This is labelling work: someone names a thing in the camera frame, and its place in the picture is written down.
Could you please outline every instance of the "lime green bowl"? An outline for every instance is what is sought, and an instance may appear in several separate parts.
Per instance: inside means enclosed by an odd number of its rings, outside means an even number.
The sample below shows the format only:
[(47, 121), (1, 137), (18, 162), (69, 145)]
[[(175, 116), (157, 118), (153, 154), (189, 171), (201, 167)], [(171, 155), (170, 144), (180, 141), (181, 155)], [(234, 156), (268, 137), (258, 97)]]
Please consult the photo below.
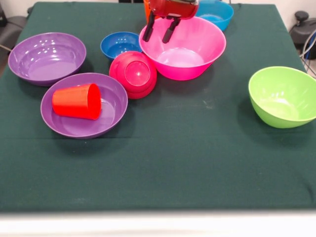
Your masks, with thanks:
[(307, 73), (264, 68), (251, 77), (248, 89), (257, 115), (272, 127), (298, 127), (316, 118), (316, 80)]

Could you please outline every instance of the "table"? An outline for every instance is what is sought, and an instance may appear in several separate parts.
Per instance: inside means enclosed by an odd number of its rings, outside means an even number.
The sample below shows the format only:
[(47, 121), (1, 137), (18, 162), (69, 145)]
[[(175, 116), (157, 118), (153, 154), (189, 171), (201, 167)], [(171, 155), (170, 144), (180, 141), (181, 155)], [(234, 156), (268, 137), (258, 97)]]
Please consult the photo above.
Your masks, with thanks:
[[(40, 116), (47, 88), (7, 67), (0, 79), (0, 211), (314, 208), (315, 123), (271, 128), (247, 90), (263, 67), (303, 65), (274, 5), (233, 7), (222, 57), (192, 81), (159, 76), (154, 91), (129, 101), (121, 122), (97, 139), (51, 131)], [(39, 2), (19, 41), (73, 34), (87, 48), (80, 73), (107, 74), (102, 38), (145, 24), (142, 4)]]

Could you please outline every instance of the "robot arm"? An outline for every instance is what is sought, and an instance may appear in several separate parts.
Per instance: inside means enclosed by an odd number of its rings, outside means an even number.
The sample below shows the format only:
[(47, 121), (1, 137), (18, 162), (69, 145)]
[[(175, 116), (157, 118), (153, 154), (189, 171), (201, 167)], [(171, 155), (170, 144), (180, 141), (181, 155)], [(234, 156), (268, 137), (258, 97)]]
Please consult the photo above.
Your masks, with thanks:
[(180, 21), (195, 16), (198, 10), (198, 0), (149, 0), (149, 8), (151, 13), (143, 40), (149, 41), (153, 32), (155, 16), (160, 16), (161, 18), (173, 19), (162, 39), (163, 43), (168, 43)]

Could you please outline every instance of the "plastic bowl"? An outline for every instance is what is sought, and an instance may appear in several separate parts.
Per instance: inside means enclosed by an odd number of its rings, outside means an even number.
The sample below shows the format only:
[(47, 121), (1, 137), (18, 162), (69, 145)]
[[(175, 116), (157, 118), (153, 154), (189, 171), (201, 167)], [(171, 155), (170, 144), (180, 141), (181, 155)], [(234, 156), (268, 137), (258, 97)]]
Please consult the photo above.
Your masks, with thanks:
[(110, 61), (127, 51), (142, 52), (138, 38), (138, 34), (132, 32), (110, 34), (101, 41), (101, 51)]
[(157, 82), (157, 71), (153, 62), (143, 53), (129, 51), (114, 59), (109, 75), (126, 89), (129, 99), (147, 96)]
[(219, 0), (202, 0), (199, 2), (196, 16), (214, 23), (225, 31), (234, 15), (234, 9), (228, 3)]
[(223, 32), (213, 23), (199, 17), (182, 20), (168, 43), (162, 38), (171, 21), (159, 18), (148, 42), (139, 41), (143, 52), (154, 62), (163, 76), (174, 80), (190, 80), (200, 76), (226, 47)]
[[(71, 118), (53, 111), (52, 97), (56, 90), (94, 83), (101, 92), (101, 114), (97, 120)], [(112, 129), (123, 118), (128, 98), (124, 87), (110, 76), (99, 73), (81, 73), (64, 78), (48, 89), (40, 105), (41, 116), (53, 131), (70, 138), (91, 139)]]
[(8, 65), (18, 77), (39, 86), (51, 86), (82, 66), (86, 48), (66, 33), (32, 36), (14, 47)]
[(316, 80), (302, 71), (264, 68), (251, 77), (248, 89), (254, 110), (272, 127), (298, 127), (316, 118)]

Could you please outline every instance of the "blue bowl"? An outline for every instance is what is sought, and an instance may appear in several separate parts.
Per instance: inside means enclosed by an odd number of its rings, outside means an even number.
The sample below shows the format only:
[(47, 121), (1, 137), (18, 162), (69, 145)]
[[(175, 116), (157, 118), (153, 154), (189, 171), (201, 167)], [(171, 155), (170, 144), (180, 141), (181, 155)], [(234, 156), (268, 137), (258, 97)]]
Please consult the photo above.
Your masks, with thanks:
[(222, 31), (226, 30), (233, 15), (232, 6), (220, 0), (201, 0), (196, 13), (197, 17), (212, 22)]
[(101, 51), (111, 61), (127, 51), (142, 52), (138, 39), (139, 35), (132, 32), (116, 32), (101, 41)]

